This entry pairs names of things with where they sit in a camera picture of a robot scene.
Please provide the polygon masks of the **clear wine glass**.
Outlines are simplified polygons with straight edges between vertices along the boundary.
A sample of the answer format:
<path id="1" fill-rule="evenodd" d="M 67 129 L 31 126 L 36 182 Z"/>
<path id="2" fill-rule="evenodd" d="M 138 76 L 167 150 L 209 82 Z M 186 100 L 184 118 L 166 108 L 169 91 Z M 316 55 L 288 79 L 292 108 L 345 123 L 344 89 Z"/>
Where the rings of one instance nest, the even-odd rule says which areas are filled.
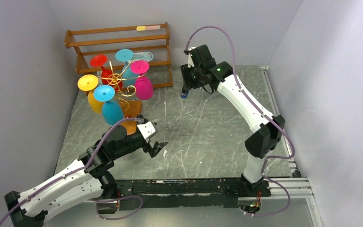
<path id="1" fill-rule="evenodd" d="M 189 110 L 187 110 L 186 114 L 188 116 L 196 116 L 199 112 L 199 106 L 192 106 Z"/>

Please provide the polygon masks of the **pink wine glass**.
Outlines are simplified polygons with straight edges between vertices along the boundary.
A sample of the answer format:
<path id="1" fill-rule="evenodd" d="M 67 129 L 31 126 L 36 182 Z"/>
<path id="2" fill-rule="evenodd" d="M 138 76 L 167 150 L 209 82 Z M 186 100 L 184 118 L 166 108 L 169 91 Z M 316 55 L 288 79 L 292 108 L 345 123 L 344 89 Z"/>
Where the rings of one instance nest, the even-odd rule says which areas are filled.
<path id="1" fill-rule="evenodd" d="M 149 64 L 147 61 L 138 60 L 130 65 L 130 70 L 133 73 L 139 74 L 139 77 L 135 81 L 136 97 L 140 100 L 148 100 L 154 94 L 154 88 L 151 80 L 146 76 L 149 70 Z"/>

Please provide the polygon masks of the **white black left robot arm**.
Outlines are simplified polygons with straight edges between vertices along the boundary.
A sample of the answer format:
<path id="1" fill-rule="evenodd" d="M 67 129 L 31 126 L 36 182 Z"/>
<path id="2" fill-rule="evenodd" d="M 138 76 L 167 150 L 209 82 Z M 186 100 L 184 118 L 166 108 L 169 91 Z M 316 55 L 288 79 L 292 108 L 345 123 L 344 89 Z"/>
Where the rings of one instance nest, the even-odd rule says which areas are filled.
<path id="1" fill-rule="evenodd" d="M 5 195 L 9 217 L 16 227 L 42 227 L 57 214 L 87 200 L 119 198 L 118 184 L 109 169 L 115 160 L 142 149 L 152 158 L 168 144 L 155 142 L 156 123 L 139 124 L 128 135 L 122 125 L 113 126 L 68 167 L 46 182 L 24 192 Z"/>

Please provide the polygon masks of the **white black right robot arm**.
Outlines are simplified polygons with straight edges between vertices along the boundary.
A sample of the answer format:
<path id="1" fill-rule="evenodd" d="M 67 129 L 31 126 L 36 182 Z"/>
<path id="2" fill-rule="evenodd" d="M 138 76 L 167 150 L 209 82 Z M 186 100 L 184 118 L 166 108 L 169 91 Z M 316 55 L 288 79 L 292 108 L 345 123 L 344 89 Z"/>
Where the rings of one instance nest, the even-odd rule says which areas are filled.
<path id="1" fill-rule="evenodd" d="M 241 191 L 253 196 L 263 181 L 263 165 L 280 142 L 280 128 L 285 125 L 281 115 L 274 116 L 247 90 L 232 66 L 223 61 L 216 63 L 207 45 L 184 50 L 187 64 L 180 67 L 183 87 L 181 98 L 187 98 L 189 91 L 209 86 L 209 93 L 217 91 L 224 96 L 247 122 L 252 135 L 245 141 L 248 151 L 247 165 L 241 175 Z"/>

